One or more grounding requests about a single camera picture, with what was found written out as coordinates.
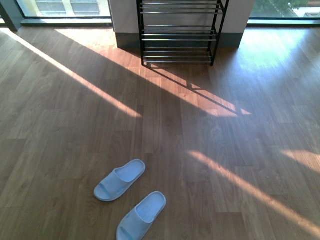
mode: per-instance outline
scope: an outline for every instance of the laminate flooring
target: laminate flooring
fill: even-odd
[[[320,28],[248,28],[209,65],[141,66],[112,29],[0,28],[0,239],[320,239]],[[95,186],[141,159],[118,200]]]

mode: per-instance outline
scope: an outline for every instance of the light blue slipper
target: light blue slipper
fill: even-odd
[[[94,189],[97,199],[110,202],[121,197],[130,186],[144,173],[146,165],[139,159],[114,169]]]
[[[150,193],[121,220],[116,239],[141,240],[166,206],[166,202],[166,197],[161,192]]]

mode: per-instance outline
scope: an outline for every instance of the metal rod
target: metal rod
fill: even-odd
[[[193,8],[193,6],[190,7],[140,7],[140,9],[143,10],[154,10],[154,9],[166,9],[166,10],[216,10],[215,8],[209,8],[209,7],[197,7]]]
[[[185,30],[185,29],[181,29],[181,30],[171,30],[171,29],[145,29],[142,30],[145,33],[148,32],[166,32],[166,33],[199,33],[199,34],[210,34],[211,31],[208,30]]]
[[[165,60],[145,60],[145,63],[162,63],[162,64],[209,64],[211,61],[165,61]]]
[[[226,19],[226,13],[227,13],[228,5],[229,5],[229,0],[226,0],[225,7],[223,9],[223,13],[224,14],[222,16],[219,32],[218,32],[218,35],[216,36],[216,43],[215,43],[214,51],[213,51],[213,54],[212,54],[212,57],[211,57],[211,64],[210,64],[211,66],[214,65],[215,58],[216,58],[216,55],[217,55],[218,45],[219,45],[219,42],[220,42],[221,32],[222,32],[222,29],[223,29],[223,26],[224,26],[224,22],[225,22],[225,19]]]
[[[169,38],[164,38],[164,39],[142,39],[142,41],[147,41],[147,42],[163,42],[163,41],[175,41],[175,42],[178,42],[178,41],[182,41],[182,42],[208,42],[208,41],[211,41],[211,42],[215,42],[216,40],[215,39],[169,39]]]
[[[139,9],[140,4],[142,3],[142,0],[136,0],[136,7],[137,10]],[[144,22],[144,15],[140,14],[139,11],[137,11],[137,15],[138,15],[138,27],[139,27],[139,41],[140,41],[140,54],[141,54],[141,65],[144,65],[144,51],[145,51],[145,42],[143,41],[143,36],[142,36],[142,29],[143,26],[145,25]]]
[[[203,15],[223,15],[222,12],[140,12],[140,14],[203,14]]]
[[[168,5],[168,6],[183,6],[183,5],[193,5],[193,6],[221,6],[220,3],[153,3],[153,2],[145,2],[141,3],[141,6],[145,5],[151,5],[151,6],[162,6],[162,5]]]
[[[194,46],[146,46],[146,49],[207,49],[207,47],[194,47]]]
[[[144,54],[209,54],[208,51],[145,51]]]
[[[210,56],[144,56],[149,59],[211,59]]]
[[[175,33],[163,33],[163,34],[152,34],[152,33],[143,33],[143,36],[163,36],[163,37],[213,37],[216,34],[175,34]]]
[[[210,26],[201,25],[145,25],[145,27],[155,27],[155,28],[211,28]]]

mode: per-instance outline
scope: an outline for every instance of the black metal shoe rack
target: black metal shoe rack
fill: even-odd
[[[221,0],[136,0],[136,3],[142,65],[214,65],[229,0],[225,5]],[[205,18],[206,21],[198,22],[206,24],[179,21],[179,24],[167,24],[170,19],[182,18]]]

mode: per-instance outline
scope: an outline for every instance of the window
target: window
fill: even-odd
[[[108,0],[17,0],[26,17],[110,17]]]
[[[320,0],[256,0],[250,17],[320,19]]]

